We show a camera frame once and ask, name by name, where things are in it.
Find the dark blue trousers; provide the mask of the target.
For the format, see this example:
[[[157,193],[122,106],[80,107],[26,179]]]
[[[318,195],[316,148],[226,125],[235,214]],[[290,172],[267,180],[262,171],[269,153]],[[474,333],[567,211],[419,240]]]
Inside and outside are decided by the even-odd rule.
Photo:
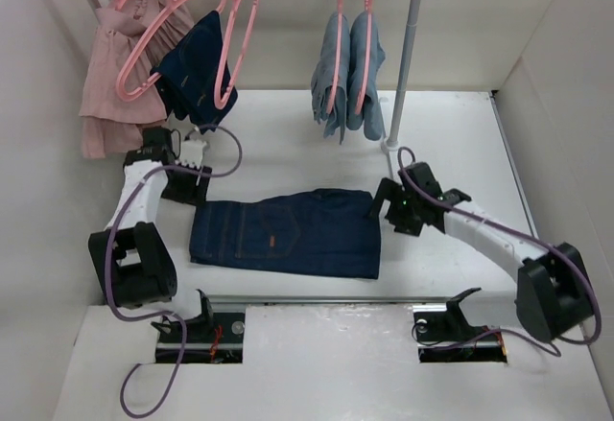
[[[381,230],[371,193],[316,189],[257,202],[199,207],[189,243],[195,264],[298,275],[376,279]]]

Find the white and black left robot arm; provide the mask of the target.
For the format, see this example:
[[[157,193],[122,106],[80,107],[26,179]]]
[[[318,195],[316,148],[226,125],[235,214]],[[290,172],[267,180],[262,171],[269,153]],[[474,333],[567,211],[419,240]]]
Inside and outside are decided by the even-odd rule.
[[[124,183],[117,207],[103,231],[88,239],[88,250],[105,300],[124,321],[125,309],[168,302],[177,293],[177,272],[155,225],[162,199],[202,206],[212,169],[203,164],[208,144],[164,127],[143,131],[143,144],[126,153]]]

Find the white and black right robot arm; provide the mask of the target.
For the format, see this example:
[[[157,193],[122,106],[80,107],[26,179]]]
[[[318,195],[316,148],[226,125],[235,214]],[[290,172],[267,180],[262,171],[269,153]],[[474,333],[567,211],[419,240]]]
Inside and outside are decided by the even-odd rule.
[[[398,233],[417,237],[424,226],[471,246],[515,283],[515,327],[533,339],[551,342],[589,318],[595,329],[586,343],[601,334],[602,315],[579,251],[568,243],[552,246],[492,219],[469,195],[443,191],[430,166],[416,162],[381,179],[371,204],[371,217],[381,216]]]

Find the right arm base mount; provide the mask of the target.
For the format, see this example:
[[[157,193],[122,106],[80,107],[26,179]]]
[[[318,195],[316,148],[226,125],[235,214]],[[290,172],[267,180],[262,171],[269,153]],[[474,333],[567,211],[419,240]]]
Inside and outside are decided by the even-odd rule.
[[[470,341],[488,330],[469,325],[460,312],[445,305],[413,308],[411,333],[421,363],[507,363],[500,334]]]

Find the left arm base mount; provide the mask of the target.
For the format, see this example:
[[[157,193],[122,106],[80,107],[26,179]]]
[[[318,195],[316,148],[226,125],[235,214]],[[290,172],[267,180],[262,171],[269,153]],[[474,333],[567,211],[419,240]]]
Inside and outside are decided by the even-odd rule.
[[[245,314],[206,312],[187,319],[187,339],[182,363],[235,364],[243,362]],[[177,319],[163,317],[152,322],[157,336],[156,363],[174,363],[181,345],[181,326]]]

